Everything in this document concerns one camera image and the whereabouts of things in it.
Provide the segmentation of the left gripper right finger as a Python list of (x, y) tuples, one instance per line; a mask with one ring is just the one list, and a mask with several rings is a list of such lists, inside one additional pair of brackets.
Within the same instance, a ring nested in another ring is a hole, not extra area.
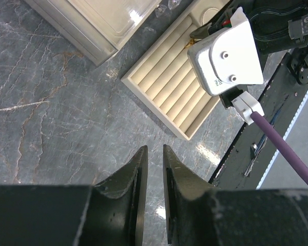
[(163, 146), (163, 182), (169, 245), (218, 245), (208, 202), (212, 186)]

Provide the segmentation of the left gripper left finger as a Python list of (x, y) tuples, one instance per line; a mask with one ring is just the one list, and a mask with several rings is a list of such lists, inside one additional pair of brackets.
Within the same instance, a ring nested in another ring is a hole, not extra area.
[(82, 186), (86, 201), (73, 245), (142, 245), (148, 147), (101, 182)]

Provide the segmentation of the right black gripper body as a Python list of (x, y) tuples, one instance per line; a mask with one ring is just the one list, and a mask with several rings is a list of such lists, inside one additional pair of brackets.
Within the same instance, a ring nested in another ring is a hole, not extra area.
[(207, 23), (192, 32), (204, 39), (231, 26), (241, 7), (253, 32), (257, 50), (269, 54), (308, 46), (308, 1), (228, 1)]

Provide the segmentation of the beige jewelry box with lid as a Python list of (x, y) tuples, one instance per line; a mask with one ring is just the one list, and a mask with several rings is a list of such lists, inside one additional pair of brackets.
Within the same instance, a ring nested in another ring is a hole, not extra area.
[(115, 56), (160, 1), (26, 2), (96, 66)]

